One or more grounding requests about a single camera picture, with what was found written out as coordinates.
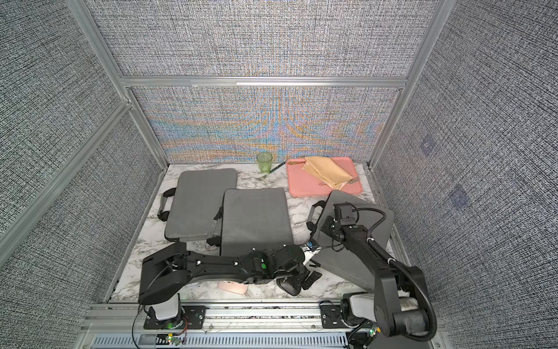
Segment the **black computer mouse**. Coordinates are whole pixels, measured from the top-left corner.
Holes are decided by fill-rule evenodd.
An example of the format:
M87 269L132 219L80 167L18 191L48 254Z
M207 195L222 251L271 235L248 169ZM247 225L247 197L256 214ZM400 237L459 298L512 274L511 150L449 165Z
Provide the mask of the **black computer mouse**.
M276 284L288 295L296 297L302 290L302 285L295 277L276 279Z

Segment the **aluminium front rail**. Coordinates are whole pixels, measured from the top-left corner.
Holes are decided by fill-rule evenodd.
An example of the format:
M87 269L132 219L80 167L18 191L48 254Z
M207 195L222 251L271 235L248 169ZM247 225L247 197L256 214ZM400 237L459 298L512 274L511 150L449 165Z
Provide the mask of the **aluminium front rail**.
M439 327L433 340L386 338L371 325L322 328L319 300L191 301L207 307L201 330L144 330L146 309L133 303L94 304L75 348L450 348Z

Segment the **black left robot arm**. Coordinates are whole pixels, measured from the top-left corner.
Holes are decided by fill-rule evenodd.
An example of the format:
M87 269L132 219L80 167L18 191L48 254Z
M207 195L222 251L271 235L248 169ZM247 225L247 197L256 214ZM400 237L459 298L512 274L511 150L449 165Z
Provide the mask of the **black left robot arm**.
M164 303L188 284L228 281L276 284L291 296L307 290L320 278L305 265L305 252L289 244L279 250L252 250L236 257L200 254L186 243L174 243L142 261L138 304Z

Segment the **green pen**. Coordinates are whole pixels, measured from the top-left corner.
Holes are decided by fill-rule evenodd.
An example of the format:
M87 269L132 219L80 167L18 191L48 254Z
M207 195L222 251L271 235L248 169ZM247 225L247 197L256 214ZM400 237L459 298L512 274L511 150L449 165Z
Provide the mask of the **green pen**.
M274 173L275 171L277 171L277 170L279 170L281 167L283 167L285 164L286 164L286 161L284 161L284 162L278 164L277 166L273 167L273 168L269 171L269 173L267 173L267 174L270 175L270 174Z

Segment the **tan folded cloth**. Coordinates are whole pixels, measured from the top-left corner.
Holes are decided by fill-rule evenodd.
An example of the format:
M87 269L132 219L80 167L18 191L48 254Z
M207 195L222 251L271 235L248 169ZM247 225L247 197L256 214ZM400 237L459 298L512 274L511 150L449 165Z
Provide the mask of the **tan folded cloth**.
M341 168L331 158L322 156L305 157L302 170L334 190L343 189L354 179L350 173Z

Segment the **green plastic cup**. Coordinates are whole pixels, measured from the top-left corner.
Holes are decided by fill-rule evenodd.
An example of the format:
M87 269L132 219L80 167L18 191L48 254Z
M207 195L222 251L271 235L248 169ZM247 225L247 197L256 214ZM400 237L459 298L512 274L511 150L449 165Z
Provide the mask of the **green plastic cup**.
M257 164L261 173L269 173L273 164L273 155L267 151L260 152L257 155Z

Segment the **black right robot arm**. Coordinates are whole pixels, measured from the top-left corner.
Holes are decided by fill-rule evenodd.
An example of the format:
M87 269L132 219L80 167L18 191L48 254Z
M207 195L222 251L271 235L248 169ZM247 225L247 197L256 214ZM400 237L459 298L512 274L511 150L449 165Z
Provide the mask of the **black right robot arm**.
M328 216L321 231L353 253L374 277L373 320L386 337L427 342L437 334L437 317L420 268L392 257L373 238L386 216L367 228L353 219Z

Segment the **pink tray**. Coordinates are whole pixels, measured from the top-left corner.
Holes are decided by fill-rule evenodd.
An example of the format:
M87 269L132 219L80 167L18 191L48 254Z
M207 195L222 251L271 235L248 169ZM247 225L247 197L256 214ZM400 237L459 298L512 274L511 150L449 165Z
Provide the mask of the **pink tray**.
M361 194L363 192L363 186L353 161L348 157L334 157L332 160L353 177L353 180L347 183L341 191L352 195ZM305 160L303 158L289 159L286 162L290 195L294 197L328 196L333 189L311 174L305 172L302 169L304 163Z

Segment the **pink computer mouse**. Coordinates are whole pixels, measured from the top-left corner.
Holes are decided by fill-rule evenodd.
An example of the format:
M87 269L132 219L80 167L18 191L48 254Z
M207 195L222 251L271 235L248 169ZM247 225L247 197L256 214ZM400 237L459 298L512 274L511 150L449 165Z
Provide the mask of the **pink computer mouse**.
M240 284L237 282L227 282L227 281L222 281L218 283L218 288L225 291L225 292L230 292L236 295L245 295L245 293L247 293L248 291L248 285L247 284Z

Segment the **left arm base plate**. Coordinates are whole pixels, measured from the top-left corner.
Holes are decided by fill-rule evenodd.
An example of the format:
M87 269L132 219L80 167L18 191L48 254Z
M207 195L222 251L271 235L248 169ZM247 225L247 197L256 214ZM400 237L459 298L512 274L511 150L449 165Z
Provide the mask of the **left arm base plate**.
M203 305L182 306L176 318L158 320L155 310L151 306L146 311L146 320L143 324L144 330L201 330L206 317L207 307Z

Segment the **grey laptop bag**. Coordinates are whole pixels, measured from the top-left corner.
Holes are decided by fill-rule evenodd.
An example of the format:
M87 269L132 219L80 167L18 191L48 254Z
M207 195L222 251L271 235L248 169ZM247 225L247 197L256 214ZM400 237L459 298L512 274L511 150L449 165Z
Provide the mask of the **grey laptop bag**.
M289 207L281 188L228 189L206 243L225 257L293 244Z
M334 190L329 194L326 200L319 201L312 205L311 213L313 213L316 208L321 208L319 217L316 219L309 217L307 220L307 228L310 231L310 241L323 248L315 254L312 260L320 264L322 269L353 283L361 289L373 292L374 279L370 270L367 269L355 254L347 250L342 250L341 252L332 250L331 237L320 231L326 218L334 216L334 205L343 204L345 202L354 204L357 208L370 207L379 209L386 214L385 221L373 230L372 237L383 248L387 246L395 219L394 212L348 193Z
M219 244L224 195L236 188L237 179L234 169L182 172L177 185L161 197L157 217L166 224L165 239Z

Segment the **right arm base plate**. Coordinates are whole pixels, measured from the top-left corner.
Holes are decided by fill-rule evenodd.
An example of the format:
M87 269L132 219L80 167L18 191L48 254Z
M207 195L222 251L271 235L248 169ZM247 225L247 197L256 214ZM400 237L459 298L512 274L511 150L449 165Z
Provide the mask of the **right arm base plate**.
M342 318L341 306L329 300L319 302L322 328L325 330L348 329Z

